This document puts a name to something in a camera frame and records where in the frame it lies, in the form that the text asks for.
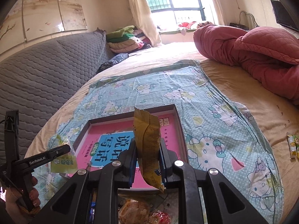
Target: television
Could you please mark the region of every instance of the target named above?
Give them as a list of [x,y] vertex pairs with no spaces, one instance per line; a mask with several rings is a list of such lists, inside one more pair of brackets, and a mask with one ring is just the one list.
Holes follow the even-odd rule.
[[271,3],[273,6],[276,22],[281,26],[299,32],[298,27],[296,26],[295,22],[293,21],[287,10],[284,8],[282,3],[280,1],[274,0],[271,0]]

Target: window frame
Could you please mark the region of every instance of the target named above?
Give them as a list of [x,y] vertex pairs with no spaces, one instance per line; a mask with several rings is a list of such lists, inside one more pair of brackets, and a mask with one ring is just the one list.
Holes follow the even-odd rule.
[[183,7],[183,8],[175,8],[173,6],[173,3],[172,3],[172,0],[169,0],[170,2],[170,8],[163,8],[163,9],[156,9],[156,10],[152,10],[151,12],[152,13],[158,13],[158,12],[165,12],[165,11],[189,11],[189,10],[196,10],[196,11],[200,11],[200,14],[201,14],[201,19],[203,21],[206,20],[206,16],[204,14],[204,7],[202,7],[202,3],[201,3],[201,0],[198,0],[198,4],[199,4],[199,8],[197,7]]

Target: silver screw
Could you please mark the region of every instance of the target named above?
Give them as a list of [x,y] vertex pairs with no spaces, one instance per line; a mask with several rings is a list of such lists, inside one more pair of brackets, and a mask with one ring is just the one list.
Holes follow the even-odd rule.
[[112,162],[112,165],[113,165],[114,167],[118,167],[118,166],[121,165],[121,162],[120,162],[120,161],[114,161],[114,162]]
[[218,174],[218,170],[215,169],[215,168],[211,168],[211,169],[209,170],[209,173],[212,174],[212,175],[217,175],[217,174]]
[[86,171],[86,169],[82,168],[82,169],[79,169],[79,170],[77,171],[77,173],[78,173],[79,175],[84,175],[85,173],[87,173],[87,171]]
[[181,167],[181,166],[184,165],[184,162],[181,161],[181,160],[176,160],[176,161],[174,162],[174,164],[175,164],[175,166]]

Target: green oval label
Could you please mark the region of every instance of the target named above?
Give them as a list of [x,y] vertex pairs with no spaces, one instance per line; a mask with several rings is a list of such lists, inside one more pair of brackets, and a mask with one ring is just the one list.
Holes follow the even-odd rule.
[[96,143],[94,144],[94,146],[93,146],[91,152],[90,152],[90,155],[91,155],[91,156],[94,156],[94,155],[95,155],[95,153],[97,152],[98,146],[99,146],[99,143],[96,142]]

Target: red quilt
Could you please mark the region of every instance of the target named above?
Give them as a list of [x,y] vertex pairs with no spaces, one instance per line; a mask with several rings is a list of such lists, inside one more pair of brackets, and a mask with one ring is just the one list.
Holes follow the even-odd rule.
[[258,27],[250,32],[208,25],[193,36],[205,57],[241,66],[269,91],[299,105],[299,40],[283,29]]

